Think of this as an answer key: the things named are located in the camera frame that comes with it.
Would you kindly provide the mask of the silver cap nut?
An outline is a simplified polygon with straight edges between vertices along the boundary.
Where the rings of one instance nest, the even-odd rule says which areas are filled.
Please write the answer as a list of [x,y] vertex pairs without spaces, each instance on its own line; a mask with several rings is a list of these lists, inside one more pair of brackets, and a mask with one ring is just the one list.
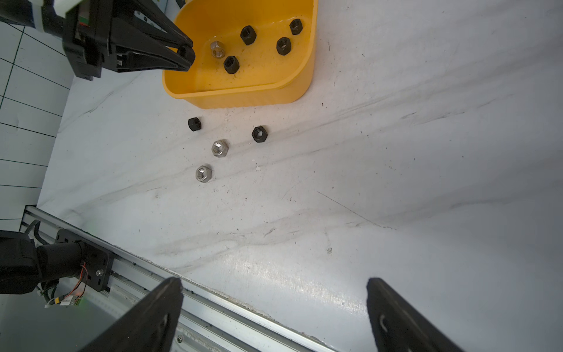
[[210,165],[202,165],[196,169],[195,178],[200,183],[207,183],[213,178],[213,168]]
[[226,50],[224,48],[224,44],[220,41],[214,41],[210,45],[211,54],[216,59],[221,59],[225,57]]
[[220,139],[213,143],[211,151],[215,157],[224,158],[228,154],[229,145],[225,140]]

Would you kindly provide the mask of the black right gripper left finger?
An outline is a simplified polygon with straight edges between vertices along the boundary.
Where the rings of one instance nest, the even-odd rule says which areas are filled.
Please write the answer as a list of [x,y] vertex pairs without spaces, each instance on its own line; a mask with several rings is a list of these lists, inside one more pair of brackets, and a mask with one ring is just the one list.
[[182,282],[165,279],[83,351],[170,351],[183,303]]

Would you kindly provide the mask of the yellow plastic storage box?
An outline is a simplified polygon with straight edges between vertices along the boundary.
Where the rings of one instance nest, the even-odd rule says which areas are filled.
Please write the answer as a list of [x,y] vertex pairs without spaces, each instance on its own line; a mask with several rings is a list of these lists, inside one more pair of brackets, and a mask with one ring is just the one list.
[[[288,104],[309,88],[315,67],[317,1],[188,1],[175,24],[193,41],[196,59],[187,72],[165,70],[163,86],[176,99],[201,109]],[[292,35],[290,22],[300,18],[303,31]],[[245,45],[240,31],[251,25],[257,33]],[[291,52],[282,56],[277,41],[290,38]],[[210,45],[224,44],[225,57],[216,59]],[[240,69],[224,70],[224,60],[236,56]]]

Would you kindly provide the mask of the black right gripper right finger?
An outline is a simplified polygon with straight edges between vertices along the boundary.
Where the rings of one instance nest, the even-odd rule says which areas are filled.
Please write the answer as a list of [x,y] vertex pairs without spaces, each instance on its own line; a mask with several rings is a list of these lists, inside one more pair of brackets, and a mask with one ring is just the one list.
[[381,278],[367,283],[367,311],[379,351],[460,351]]

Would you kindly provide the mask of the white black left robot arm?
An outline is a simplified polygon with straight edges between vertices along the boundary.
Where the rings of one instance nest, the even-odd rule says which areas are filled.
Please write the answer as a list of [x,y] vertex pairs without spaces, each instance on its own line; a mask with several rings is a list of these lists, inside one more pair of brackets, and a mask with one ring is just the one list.
[[60,38],[75,76],[89,81],[103,69],[187,72],[196,59],[192,40],[154,1],[79,1],[64,15],[54,1],[2,1],[1,21]]

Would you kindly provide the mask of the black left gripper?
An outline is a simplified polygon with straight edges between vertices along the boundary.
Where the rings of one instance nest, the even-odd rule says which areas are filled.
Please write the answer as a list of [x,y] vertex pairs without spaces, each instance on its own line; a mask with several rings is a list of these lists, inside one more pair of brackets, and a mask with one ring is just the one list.
[[[116,18],[178,50],[158,45],[157,52],[151,54],[119,47],[112,39]],[[104,68],[117,73],[187,72],[196,59],[193,41],[150,0],[80,1],[65,16],[62,44],[75,76],[88,81],[101,77]]]

